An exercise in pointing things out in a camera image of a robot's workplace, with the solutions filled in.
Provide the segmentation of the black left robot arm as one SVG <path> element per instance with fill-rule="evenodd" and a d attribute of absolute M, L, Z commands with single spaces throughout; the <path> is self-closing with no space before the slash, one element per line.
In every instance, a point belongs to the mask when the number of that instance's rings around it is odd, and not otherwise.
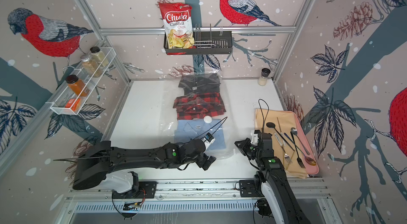
<path fill-rule="evenodd" d="M 108 178 L 108 174 L 127 169 L 179 169 L 195 163 L 206 171 L 216 157 L 206 155 L 205 151 L 206 145 L 200 139 L 187 143 L 169 142 L 153 149 L 124 149 L 113 147 L 110 141 L 103 141 L 77 158 L 73 189 L 92 189 Z"/>

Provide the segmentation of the clear plastic vacuum bag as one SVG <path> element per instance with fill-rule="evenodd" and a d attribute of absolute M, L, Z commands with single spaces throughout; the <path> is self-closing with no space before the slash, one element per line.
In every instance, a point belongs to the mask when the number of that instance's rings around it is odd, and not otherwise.
<path fill-rule="evenodd" d="M 218 159 L 234 154 L 237 135 L 232 106 L 219 70 L 172 73 L 163 86 L 160 131 L 175 143 L 214 139 L 206 153 Z"/>

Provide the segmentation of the red black plaid shirt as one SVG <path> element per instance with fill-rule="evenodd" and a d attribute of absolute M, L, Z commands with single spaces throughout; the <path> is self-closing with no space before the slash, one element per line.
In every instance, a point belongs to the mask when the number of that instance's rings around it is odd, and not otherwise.
<path fill-rule="evenodd" d="M 207 115 L 216 117 L 226 113 L 222 97 L 217 92 L 179 96 L 174 100 L 173 108 L 178 120 L 203 119 Z"/>

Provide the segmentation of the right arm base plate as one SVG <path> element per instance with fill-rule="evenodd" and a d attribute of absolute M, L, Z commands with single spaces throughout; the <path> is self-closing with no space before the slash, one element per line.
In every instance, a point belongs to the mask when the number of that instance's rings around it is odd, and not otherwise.
<path fill-rule="evenodd" d="M 238 190 L 240 197 L 263 197 L 260 187 L 256 185 L 254 179 L 239 180 Z"/>

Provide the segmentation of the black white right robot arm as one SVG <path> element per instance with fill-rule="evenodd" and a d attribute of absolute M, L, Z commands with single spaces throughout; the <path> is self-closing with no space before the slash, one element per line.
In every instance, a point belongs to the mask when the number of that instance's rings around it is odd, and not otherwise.
<path fill-rule="evenodd" d="M 274 154 L 271 134 L 255 132 L 259 136 L 257 144 L 249 138 L 234 143 L 242 155 L 256 162 L 254 190 L 267 200 L 277 224 L 309 224 L 289 185 L 284 166 Z"/>

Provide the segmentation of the light blue cloth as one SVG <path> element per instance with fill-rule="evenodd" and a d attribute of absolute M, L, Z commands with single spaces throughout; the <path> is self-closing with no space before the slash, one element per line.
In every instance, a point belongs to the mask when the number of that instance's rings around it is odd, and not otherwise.
<path fill-rule="evenodd" d="M 174 132 L 174 142 L 186 143 L 192 139 L 201 139 L 210 133 L 215 141 L 208 150 L 223 150 L 226 148 L 222 123 L 219 119 L 213 119 L 211 123 L 204 120 L 179 120 L 178 128 Z"/>

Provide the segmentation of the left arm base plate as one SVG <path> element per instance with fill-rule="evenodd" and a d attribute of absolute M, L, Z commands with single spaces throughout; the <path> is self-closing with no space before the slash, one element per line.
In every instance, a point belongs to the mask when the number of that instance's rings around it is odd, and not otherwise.
<path fill-rule="evenodd" d="M 131 189 L 125 193 L 112 192 L 113 199 L 153 199 L 158 183 L 156 181 L 139 182 L 138 190 Z"/>

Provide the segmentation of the grey pinstriped shirt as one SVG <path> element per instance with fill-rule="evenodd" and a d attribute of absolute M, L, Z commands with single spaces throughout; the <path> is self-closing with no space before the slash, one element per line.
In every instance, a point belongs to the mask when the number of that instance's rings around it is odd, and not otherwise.
<path fill-rule="evenodd" d="M 185 95 L 220 92 L 220 79 L 216 73 L 182 76 L 179 88 Z"/>

